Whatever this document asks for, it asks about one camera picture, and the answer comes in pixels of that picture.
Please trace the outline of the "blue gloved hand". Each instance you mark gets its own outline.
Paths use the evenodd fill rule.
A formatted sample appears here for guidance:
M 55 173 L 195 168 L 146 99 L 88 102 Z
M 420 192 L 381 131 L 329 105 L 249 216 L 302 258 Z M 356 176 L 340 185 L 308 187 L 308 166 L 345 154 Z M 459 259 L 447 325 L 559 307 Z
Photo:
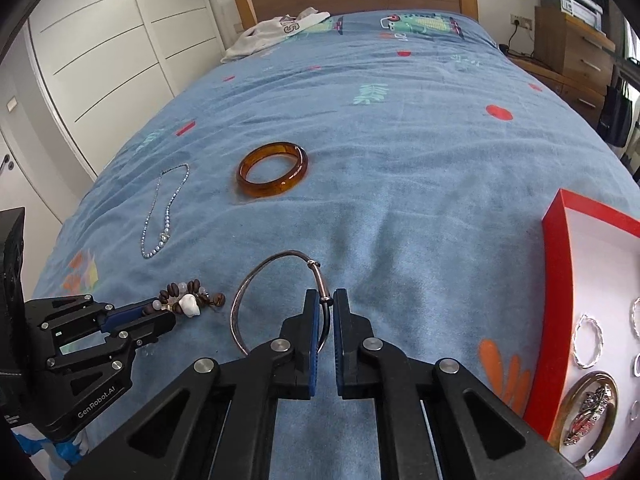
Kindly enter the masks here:
M 14 437 L 32 464 L 46 479 L 63 479 L 89 451 L 86 430 L 72 440 L 55 443 L 31 424 L 12 429 Z

